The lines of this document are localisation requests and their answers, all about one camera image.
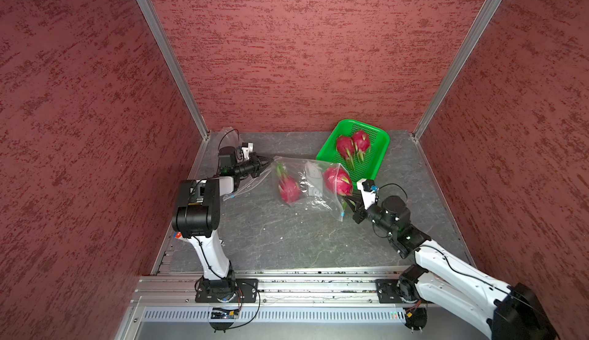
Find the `bag dragon fruit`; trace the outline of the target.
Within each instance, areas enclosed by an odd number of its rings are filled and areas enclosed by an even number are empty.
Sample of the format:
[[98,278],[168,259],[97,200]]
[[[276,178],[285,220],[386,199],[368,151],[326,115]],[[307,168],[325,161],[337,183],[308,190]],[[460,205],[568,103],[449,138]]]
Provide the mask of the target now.
[[330,167],[323,173],[323,179],[326,188],[331,193],[342,197],[353,194],[352,180],[345,168],[341,166]]
[[279,194],[282,200],[287,204],[297,202],[301,197],[301,189],[297,180],[288,174],[282,163],[276,165],[276,173],[279,180]]

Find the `clear zip-top bag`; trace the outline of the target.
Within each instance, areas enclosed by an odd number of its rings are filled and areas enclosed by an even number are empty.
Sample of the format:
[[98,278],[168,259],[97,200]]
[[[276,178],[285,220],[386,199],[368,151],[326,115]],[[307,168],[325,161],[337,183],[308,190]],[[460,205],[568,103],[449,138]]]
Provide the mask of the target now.
[[250,191],[261,181],[268,166],[274,161],[273,157],[257,154],[252,142],[242,142],[239,131],[227,128],[219,141],[218,147],[218,175],[233,179],[233,191],[225,195],[224,200],[237,197],[239,187],[245,181],[245,191]]
[[276,157],[270,166],[275,194],[296,214],[308,212],[342,222],[353,180],[340,163]]

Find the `clear zip-top bag front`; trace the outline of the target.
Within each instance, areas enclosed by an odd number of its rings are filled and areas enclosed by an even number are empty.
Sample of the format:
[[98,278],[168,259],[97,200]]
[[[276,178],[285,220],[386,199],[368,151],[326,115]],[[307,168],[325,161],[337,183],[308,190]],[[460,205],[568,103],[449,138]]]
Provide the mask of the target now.
[[261,181],[268,166],[274,161],[273,157],[257,154],[252,142],[242,142],[239,131],[227,128],[219,141],[218,147],[218,175],[233,179],[233,191],[225,195],[224,200],[237,197],[239,187],[245,181],[245,191],[250,191]]

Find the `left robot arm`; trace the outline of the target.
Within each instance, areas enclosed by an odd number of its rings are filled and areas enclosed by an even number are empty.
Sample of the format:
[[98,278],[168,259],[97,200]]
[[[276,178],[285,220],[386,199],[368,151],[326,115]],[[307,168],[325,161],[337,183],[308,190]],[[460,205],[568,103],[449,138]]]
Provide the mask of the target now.
[[242,180],[256,179],[273,162],[272,157],[253,151],[253,144],[219,149],[218,169],[213,177],[184,180],[179,185],[172,228],[176,238],[190,243],[203,268],[196,285],[198,303],[243,301],[230,260],[224,254],[218,235],[222,198],[233,194]]

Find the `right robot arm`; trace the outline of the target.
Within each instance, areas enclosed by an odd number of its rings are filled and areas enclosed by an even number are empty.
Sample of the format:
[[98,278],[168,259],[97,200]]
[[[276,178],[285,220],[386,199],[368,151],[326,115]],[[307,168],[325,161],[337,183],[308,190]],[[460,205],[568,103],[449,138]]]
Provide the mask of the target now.
[[414,264],[400,274],[396,292],[410,305],[406,327],[422,329],[423,303],[446,309],[479,330],[488,339],[557,339],[559,337],[537,295],[519,283],[497,280],[444,249],[412,225],[410,210],[398,196],[379,202],[372,186],[344,198],[355,223],[371,222],[383,231],[392,248]]

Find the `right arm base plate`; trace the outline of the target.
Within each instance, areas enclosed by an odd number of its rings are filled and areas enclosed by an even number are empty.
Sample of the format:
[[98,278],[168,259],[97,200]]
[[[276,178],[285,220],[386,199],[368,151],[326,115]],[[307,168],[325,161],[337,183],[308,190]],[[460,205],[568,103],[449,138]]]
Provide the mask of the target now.
[[376,280],[376,294],[380,304],[415,305],[428,303],[417,292],[416,285],[409,280]]

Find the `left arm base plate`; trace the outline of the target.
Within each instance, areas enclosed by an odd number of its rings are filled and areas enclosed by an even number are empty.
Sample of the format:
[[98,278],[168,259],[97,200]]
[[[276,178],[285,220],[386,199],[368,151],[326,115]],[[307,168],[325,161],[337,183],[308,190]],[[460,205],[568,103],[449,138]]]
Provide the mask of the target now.
[[201,279],[196,284],[196,303],[255,303],[258,298],[257,279]]

